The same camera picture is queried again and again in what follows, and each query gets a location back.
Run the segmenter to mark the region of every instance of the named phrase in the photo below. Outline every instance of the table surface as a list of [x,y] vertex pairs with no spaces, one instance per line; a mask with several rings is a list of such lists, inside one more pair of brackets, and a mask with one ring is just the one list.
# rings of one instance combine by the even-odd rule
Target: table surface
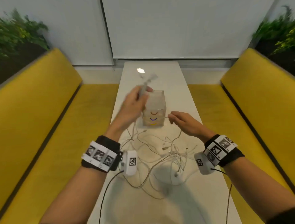
[[[141,85],[144,81],[137,72],[137,68],[144,69],[143,77],[149,77],[152,73],[157,74],[158,78],[153,80],[150,86],[154,90],[164,90],[166,115],[172,110],[183,111],[201,122],[179,64],[175,61],[125,62],[112,120],[119,111],[126,94],[134,86]],[[128,130],[132,133],[133,125]],[[136,149],[139,158],[142,159],[137,166],[138,172],[127,178],[134,186],[140,185],[140,181],[143,182],[147,176],[148,167],[151,168],[167,155],[167,150],[162,150],[163,147],[171,146],[166,137],[171,140],[175,139],[180,129],[175,124],[171,125],[168,119],[165,119],[163,127],[146,128],[142,126],[142,120],[139,118],[134,129],[134,133],[137,132],[142,132],[137,135],[139,140],[148,142],[157,154],[136,137],[123,147],[123,151]],[[127,139],[130,139],[130,135],[125,131],[120,138],[120,143],[126,142]],[[175,178],[174,173],[178,166],[172,163],[173,158],[170,158],[170,161],[163,161],[155,166],[143,189],[132,188],[120,174],[110,184],[106,193],[101,223],[225,223],[228,188],[224,177],[219,172],[210,175],[200,174],[193,159],[194,153],[204,150],[204,144],[199,139],[184,133],[181,133],[174,143],[180,153],[194,149],[188,155],[190,159],[187,159],[184,171]],[[98,223],[103,193],[106,185],[116,173],[110,172],[107,175],[102,193],[88,221],[89,224]],[[228,224],[230,223],[241,223],[231,197]]]

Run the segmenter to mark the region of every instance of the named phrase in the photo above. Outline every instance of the white wall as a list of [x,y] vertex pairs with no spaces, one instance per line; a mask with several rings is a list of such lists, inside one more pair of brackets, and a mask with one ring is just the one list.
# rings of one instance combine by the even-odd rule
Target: white wall
[[273,0],[103,0],[114,58],[237,58]]
[[293,9],[293,18],[295,18],[295,0],[276,0],[269,14],[269,19],[274,20],[280,15],[285,14],[286,9],[282,5],[289,5]]
[[49,27],[45,36],[73,65],[113,65],[112,53],[98,0],[0,0],[3,11],[17,8]]

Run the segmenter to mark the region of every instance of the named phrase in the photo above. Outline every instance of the green plant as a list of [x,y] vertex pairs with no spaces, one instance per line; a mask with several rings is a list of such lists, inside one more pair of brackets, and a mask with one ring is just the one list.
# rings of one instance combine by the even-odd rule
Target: green plant
[[48,30],[43,22],[31,21],[28,16],[23,19],[14,9],[10,17],[0,18],[0,57],[17,54],[17,46],[25,42],[38,44],[48,50],[42,30]]
[[272,54],[295,48],[295,28],[290,30],[286,37],[287,38],[285,40],[276,43],[276,45],[278,45],[278,48]]
[[270,22],[268,19],[262,21],[257,31],[253,34],[254,39],[283,40],[290,30],[295,28],[292,9],[287,5],[283,5],[282,7],[286,8],[286,13],[274,21]]

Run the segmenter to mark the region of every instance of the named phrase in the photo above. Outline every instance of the clear plastic container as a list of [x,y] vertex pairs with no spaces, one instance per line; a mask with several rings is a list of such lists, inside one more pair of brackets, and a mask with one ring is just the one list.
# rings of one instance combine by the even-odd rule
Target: clear plastic container
[[166,115],[166,101],[163,90],[149,92],[149,99],[143,111],[144,126],[163,126]]

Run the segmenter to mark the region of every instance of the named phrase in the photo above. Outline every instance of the yellow seat back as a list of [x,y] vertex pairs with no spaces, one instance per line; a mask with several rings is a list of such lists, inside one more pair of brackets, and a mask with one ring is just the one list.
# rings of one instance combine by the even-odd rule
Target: yellow seat back
[[249,48],[222,83],[295,184],[295,78]]
[[53,49],[0,89],[0,208],[80,83]]

